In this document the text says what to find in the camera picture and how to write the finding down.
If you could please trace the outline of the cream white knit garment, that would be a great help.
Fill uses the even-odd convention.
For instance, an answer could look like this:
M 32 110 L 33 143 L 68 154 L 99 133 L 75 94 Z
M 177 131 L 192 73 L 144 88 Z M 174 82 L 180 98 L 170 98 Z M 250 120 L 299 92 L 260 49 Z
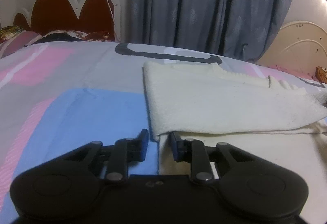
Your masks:
M 160 174 L 189 172 L 187 164 L 174 163 L 169 132 L 209 146 L 225 141 L 302 176 L 309 198 L 301 215 L 310 223 L 326 221 L 325 91 L 308 93 L 217 64 L 146 62 L 143 75 Z

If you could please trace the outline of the orange brown object near footboard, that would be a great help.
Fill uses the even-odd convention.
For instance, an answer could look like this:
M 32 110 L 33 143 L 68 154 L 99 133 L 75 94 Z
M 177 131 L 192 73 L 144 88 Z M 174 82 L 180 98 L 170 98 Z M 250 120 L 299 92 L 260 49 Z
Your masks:
M 327 68 L 318 66 L 315 70 L 315 77 L 320 83 L 327 83 Z

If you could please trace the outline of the striped pink pillow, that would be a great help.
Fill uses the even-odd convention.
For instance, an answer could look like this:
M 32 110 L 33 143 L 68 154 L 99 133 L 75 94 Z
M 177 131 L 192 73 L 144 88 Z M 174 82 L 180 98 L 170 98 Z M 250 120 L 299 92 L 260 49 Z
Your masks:
M 42 35 L 39 33 L 32 31 L 22 31 L 11 39 L 5 40 L 1 43 L 1 58 L 7 57 L 26 46 L 30 46 L 41 38 Z

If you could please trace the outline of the patterned grey pink blue bedsheet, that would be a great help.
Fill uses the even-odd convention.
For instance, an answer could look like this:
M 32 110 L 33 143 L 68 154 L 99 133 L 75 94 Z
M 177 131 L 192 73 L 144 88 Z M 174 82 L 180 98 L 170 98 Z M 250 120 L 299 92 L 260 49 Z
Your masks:
M 309 93 L 323 84 L 207 53 L 113 42 L 33 44 L 1 59 L 1 223 L 17 212 L 9 195 L 21 172 L 99 140 L 111 145 L 149 127 L 143 64 L 220 62 L 230 72 L 286 81 Z

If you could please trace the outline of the floral red gold pillow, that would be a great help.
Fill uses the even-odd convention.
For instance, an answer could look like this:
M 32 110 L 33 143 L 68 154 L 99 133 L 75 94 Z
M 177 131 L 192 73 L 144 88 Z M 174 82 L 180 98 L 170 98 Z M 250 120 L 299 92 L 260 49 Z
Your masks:
M 46 43 L 46 42 L 79 42 L 79 41 L 100 41 L 100 42 L 112 42 L 114 39 L 111 38 L 111 35 L 107 31 L 97 31 L 86 33 L 82 31 L 74 30 L 57 30 L 47 33 L 45 36 L 42 36 L 40 39 L 34 41 L 34 44 L 37 43 Z

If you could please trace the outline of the red white scalloped headboard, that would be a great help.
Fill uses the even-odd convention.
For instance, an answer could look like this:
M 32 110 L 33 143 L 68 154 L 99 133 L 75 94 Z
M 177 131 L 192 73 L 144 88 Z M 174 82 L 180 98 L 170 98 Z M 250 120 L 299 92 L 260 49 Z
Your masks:
M 121 37 L 119 0 L 36 0 L 32 9 L 17 10 L 13 24 L 46 35 L 53 31 L 105 31 L 109 40 Z

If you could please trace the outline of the blue grey curtain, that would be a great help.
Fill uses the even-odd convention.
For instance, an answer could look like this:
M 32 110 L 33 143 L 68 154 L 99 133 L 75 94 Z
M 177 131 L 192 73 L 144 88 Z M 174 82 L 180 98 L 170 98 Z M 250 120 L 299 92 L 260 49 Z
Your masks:
M 256 62 L 292 0 L 128 0 L 127 39 Z

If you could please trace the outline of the cream footboard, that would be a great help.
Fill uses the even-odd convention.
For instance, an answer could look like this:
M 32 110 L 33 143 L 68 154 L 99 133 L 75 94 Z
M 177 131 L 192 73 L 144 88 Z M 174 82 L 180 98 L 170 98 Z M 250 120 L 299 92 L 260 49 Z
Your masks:
M 287 23 L 257 64 L 312 76 L 326 67 L 326 30 L 309 21 Z

